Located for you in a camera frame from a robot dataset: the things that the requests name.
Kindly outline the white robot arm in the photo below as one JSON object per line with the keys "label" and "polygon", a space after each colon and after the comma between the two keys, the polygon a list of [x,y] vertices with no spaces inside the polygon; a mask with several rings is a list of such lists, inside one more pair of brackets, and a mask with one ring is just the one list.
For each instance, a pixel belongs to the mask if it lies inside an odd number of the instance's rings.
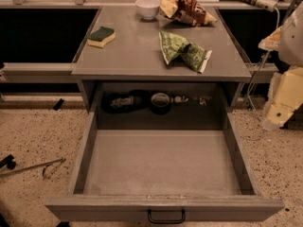
{"label": "white robot arm", "polygon": [[290,65],[283,74],[274,73],[261,119],[265,130],[276,130],[303,104],[303,2],[258,47],[276,51],[278,58]]}

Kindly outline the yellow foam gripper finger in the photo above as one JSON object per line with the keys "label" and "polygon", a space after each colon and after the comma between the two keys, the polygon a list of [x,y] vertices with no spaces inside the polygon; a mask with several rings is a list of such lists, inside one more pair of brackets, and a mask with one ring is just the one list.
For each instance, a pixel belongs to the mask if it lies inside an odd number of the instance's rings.
{"label": "yellow foam gripper finger", "polygon": [[258,47],[266,51],[278,51],[280,45],[281,30],[282,27],[278,27],[269,36],[262,39],[258,44]]}
{"label": "yellow foam gripper finger", "polygon": [[291,67],[285,73],[274,73],[268,100],[263,108],[261,126],[267,130],[282,127],[303,104],[303,68]]}

